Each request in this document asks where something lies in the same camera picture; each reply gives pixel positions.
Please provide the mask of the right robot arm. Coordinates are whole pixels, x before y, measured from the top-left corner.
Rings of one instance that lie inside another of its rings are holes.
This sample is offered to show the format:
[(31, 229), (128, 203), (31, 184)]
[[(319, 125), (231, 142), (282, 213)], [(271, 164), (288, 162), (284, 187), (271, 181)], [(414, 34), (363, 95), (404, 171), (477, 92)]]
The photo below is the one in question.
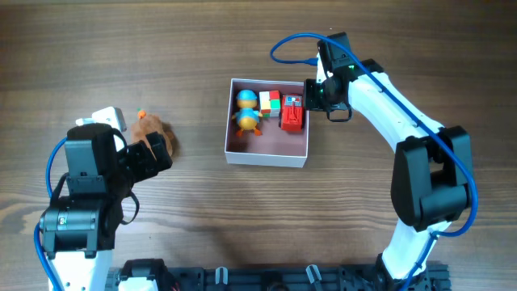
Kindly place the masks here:
[(390, 196), (398, 221), (376, 279), (385, 289), (407, 288), (423, 276), (437, 240), (461, 236), (476, 218), (470, 136), (417, 109), (376, 61), (352, 53), (346, 33), (314, 39), (318, 53), (308, 63), (317, 76), (305, 83), (305, 106), (361, 113), (394, 152)]

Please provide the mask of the small colourful puzzle cube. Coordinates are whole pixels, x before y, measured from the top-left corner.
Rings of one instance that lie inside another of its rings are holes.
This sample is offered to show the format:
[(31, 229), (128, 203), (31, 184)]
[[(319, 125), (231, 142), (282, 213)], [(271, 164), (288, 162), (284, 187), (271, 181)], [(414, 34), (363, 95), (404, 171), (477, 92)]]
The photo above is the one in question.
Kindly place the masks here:
[(260, 113), (264, 117), (278, 117), (280, 115), (280, 92), (260, 91), (259, 92)]

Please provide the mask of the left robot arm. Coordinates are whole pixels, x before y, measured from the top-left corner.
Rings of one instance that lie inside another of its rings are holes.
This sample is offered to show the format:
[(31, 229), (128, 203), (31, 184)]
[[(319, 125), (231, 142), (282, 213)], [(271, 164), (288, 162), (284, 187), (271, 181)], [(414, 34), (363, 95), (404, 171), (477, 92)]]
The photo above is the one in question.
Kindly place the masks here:
[(118, 150), (114, 138), (120, 134), (108, 124), (85, 124), (60, 142), (68, 170), (47, 188), (49, 206), (34, 231), (51, 290), (104, 288), (116, 230), (125, 223), (123, 200), (135, 196), (135, 183), (172, 165), (160, 133)]

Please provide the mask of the brown plush toy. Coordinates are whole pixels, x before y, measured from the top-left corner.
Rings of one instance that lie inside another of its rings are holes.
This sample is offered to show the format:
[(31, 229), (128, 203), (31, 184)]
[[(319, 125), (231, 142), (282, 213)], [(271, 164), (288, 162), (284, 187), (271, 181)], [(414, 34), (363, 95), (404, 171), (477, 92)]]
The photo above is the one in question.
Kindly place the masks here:
[(137, 121), (131, 125), (131, 143), (143, 141), (146, 146), (151, 149), (151, 145), (146, 135), (157, 132), (165, 138), (166, 150), (173, 157), (174, 146), (176, 144), (172, 127), (168, 123), (164, 123), (159, 116), (140, 110), (137, 113)]

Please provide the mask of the yellow toy duck blue hat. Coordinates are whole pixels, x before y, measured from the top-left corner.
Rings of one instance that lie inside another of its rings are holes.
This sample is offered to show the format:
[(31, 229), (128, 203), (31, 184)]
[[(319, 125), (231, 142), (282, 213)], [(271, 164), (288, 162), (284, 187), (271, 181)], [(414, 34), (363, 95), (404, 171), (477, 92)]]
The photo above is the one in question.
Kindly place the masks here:
[(237, 94), (236, 101), (239, 111), (232, 115), (236, 120), (239, 130), (237, 137), (241, 137), (245, 131), (253, 131), (255, 136), (261, 136), (262, 132), (257, 128), (263, 114), (255, 108), (258, 105), (258, 96), (251, 90), (242, 90)]

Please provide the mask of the red toy truck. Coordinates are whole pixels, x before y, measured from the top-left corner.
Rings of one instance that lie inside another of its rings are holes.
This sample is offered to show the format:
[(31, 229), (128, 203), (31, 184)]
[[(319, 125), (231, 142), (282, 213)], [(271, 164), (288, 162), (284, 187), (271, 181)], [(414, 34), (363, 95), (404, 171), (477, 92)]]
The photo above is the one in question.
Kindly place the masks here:
[(284, 95), (281, 101), (280, 128), (298, 133), (303, 127), (304, 108), (301, 95)]

